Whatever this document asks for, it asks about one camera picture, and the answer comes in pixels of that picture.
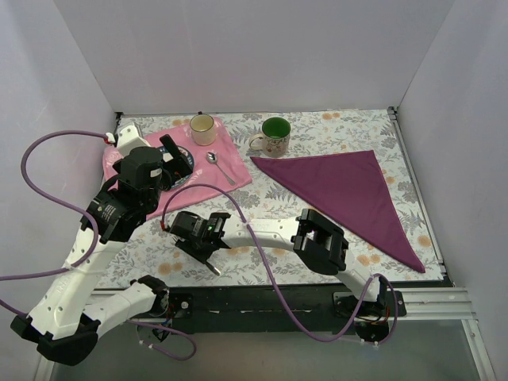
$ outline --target folded napkin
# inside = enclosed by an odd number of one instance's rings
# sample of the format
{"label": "folded napkin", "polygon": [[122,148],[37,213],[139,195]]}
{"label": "folded napkin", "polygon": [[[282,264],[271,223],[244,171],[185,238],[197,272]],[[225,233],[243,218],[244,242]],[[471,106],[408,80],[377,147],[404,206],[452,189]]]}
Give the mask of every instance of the folded napkin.
{"label": "folded napkin", "polygon": [[[145,140],[150,143],[151,146],[161,147],[162,144],[160,143],[159,138],[163,135],[169,134],[176,145],[187,150],[187,152],[184,153],[187,155],[190,153],[191,159],[194,161],[194,172],[192,173],[192,176],[182,185],[182,187],[192,183],[205,183],[219,187],[226,192],[230,192],[243,187],[252,181],[252,178],[248,173],[240,154],[238,153],[237,147],[231,140],[228,131],[225,129],[224,123],[222,123],[222,120],[218,117],[214,117],[214,120],[215,129],[217,130],[217,139],[211,145],[207,145],[205,147],[194,143],[191,136],[191,127],[188,124],[144,136]],[[231,177],[231,179],[235,180],[236,185],[230,185],[217,165],[210,164],[206,161],[207,152],[217,154],[219,165],[229,175],[229,177]],[[121,158],[122,156],[120,155],[120,152],[118,152],[115,147],[107,147],[104,150],[102,166],[104,168],[104,176],[106,179],[109,179],[111,176],[117,174],[117,172],[113,169],[113,164]],[[166,205],[167,200],[174,192],[174,189],[168,192],[162,192],[157,210],[153,214],[148,215],[147,219],[160,216],[164,205]],[[220,192],[210,188],[191,188],[176,196],[176,198],[171,201],[167,210],[172,211],[182,209],[185,206],[193,205],[220,194]]]}
{"label": "folded napkin", "polygon": [[398,219],[374,151],[251,159],[261,171],[358,237],[425,272]]}

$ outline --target purple napkin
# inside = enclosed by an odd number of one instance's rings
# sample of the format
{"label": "purple napkin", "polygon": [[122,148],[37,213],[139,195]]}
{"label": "purple napkin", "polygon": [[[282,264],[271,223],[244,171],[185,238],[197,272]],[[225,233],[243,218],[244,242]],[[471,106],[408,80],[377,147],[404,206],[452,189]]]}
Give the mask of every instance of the purple napkin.
{"label": "purple napkin", "polygon": [[261,171],[358,237],[425,272],[398,219],[374,151],[251,159]]}

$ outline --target silver spoon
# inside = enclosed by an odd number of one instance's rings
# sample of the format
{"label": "silver spoon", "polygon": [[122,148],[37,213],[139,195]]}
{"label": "silver spoon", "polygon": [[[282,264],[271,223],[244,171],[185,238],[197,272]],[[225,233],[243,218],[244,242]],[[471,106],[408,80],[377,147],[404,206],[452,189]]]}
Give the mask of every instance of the silver spoon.
{"label": "silver spoon", "polygon": [[217,153],[213,153],[213,152],[207,152],[206,153],[206,161],[208,161],[210,164],[215,164],[217,165],[217,167],[221,170],[222,174],[226,177],[226,179],[228,180],[228,183],[230,183],[231,185],[235,185],[236,183],[234,182],[233,179],[231,179],[223,170],[222,168],[219,166],[219,164],[217,163],[219,161],[219,157],[218,157],[218,154]]}

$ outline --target green mug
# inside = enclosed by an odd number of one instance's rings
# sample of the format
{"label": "green mug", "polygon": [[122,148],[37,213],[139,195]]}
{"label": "green mug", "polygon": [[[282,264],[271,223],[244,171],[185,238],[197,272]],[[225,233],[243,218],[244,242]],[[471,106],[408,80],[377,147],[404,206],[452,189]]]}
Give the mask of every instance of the green mug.
{"label": "green mug", "polygon": [[264,121],[261,133],[253,135],[248,146],[253,150],[263,150],[266,156],[277,158],[287,152],[291,125],[281,117],[271,117]]}

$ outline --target floral tablecloth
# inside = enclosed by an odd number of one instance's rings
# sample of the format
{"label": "floral tablecloth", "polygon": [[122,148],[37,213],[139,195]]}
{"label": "floral tablecloth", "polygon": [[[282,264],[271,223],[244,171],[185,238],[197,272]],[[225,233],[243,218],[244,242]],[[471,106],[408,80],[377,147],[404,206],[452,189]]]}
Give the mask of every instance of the floral tablecloth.
{"label": "floral tablecloth", "polygon": [[[332,153],[373,149],[388,184],[388,189],[402,226],[414,251],[425,265],[425,274],[419,274],[373,248],[350,233],[346,238],[362,265],[372,272],[383,273],[390,281],[442,279],[436,253],[429,239],[429,231],[411,182],[398,138],[386,110],[338,110],[288,114],[218,114],[252,176],[252,183],[231,192],[248,217],[286,218],[297,216],[306,202],[281,187],[261,172],[249,159],[260,152],[248,148],[248,139],[260,131],[262,122],[273,116],[286,118],[291,123],[289,152],[284,157],[316,156]],[[124,117],[122,124],[134,121],[143,133],[187,123],[189,116]],[[190,206],[202,217],[213,211],[236,213],[225,197],[212,198]],[[278,283],[337,283],[332,276],[314,274],[300,259],[282,249],[268,249],[268,260]],[[260,255],[254,248],[220,250],[210,262],[221,270],[216,276],[208,268],[178,250],[169,235],[160,229],[158,219],[147,221],[136,230],[127,247],[111,262],[100,280],[99,288],[125,288],[131,279],[152,274],[168,286],[209,287],[269,284]]]}

